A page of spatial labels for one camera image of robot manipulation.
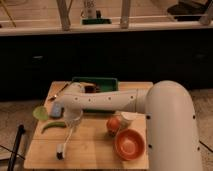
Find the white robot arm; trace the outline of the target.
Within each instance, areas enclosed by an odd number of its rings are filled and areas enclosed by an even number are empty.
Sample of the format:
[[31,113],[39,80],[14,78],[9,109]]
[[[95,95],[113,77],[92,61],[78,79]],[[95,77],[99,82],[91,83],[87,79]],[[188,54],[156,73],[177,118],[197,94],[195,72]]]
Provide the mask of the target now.
[[68,116],[78,109],[144,113],[150,171],[203,171],[194,105],[188,91],[174,81],[150,89],[85,93],[72,83],[56,99]]

